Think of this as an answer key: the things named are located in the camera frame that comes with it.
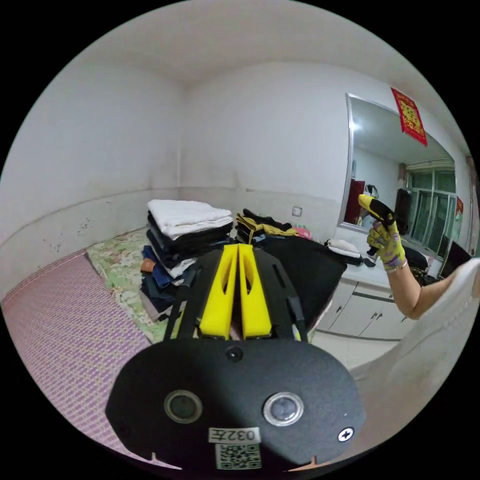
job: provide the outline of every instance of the window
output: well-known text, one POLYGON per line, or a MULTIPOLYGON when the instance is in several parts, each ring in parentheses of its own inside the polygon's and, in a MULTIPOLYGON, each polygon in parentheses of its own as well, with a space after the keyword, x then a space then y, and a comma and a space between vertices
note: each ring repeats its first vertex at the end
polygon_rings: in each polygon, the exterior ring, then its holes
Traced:
POLYGON ((407 189, 411 193, 407 237, 443 257, 455 216, 455 171, 410 171, 407 189))

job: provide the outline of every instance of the ceiling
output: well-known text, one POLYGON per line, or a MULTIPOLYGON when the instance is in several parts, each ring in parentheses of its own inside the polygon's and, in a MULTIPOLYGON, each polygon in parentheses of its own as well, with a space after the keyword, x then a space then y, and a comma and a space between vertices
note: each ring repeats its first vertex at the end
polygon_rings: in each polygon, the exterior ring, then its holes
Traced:
POLYGON ((428 133, 426 147, 403 133, 397 113, 358 98, 351 98, 350 103, 355 125, 354 149, 362 149, 382 159, 404 164, 440 159, 450 159, 454 164, 450 155, 428 133))
POLYGON ((462 152, 467 143, 440 96, 412 64, 363 27, 293 0, 188 0, 120 25, 79 61, 109 61, 193 87, 263 62, 319 62, 364 73, 411 96, 462 152))

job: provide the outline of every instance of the printed number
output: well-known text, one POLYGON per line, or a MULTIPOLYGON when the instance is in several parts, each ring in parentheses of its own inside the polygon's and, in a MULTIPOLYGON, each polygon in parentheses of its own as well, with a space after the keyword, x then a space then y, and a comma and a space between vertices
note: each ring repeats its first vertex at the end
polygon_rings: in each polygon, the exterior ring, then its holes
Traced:
POLYGON ((254 428, 209 428, 208 441, 212 444, 259 444, 260 429, 254 428))

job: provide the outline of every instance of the bracelet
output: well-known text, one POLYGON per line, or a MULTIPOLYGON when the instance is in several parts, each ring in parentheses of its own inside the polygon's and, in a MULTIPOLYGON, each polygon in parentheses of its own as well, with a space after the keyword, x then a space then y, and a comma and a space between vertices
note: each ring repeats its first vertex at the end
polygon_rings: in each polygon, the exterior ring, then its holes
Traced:
POLYGON ((397 270, 403 270, 407 265, 408 265, 408 262, 407 262, 407 260, 405 260, 405 262, 403 263, 403 265, 401 265, 401 266, 396 266, 395 268, 386 270, 386 272, 387 272, 387 274, 391 274, 391 273, 393 273, 393 272, 396 272, 397 270))

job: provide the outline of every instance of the floral bedsheet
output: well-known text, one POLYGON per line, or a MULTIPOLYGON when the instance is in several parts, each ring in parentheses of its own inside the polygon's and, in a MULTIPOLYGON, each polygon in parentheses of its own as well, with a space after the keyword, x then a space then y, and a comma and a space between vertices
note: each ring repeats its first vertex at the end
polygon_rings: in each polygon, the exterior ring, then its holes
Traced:
POLYGON ((166 321, 154 322, 139 295, 142 284, 142 250, 148 245, 147 228, 131 231, 86 249, 93 268, 105 279, 116 303, 152 343, 161 342, 166 321))

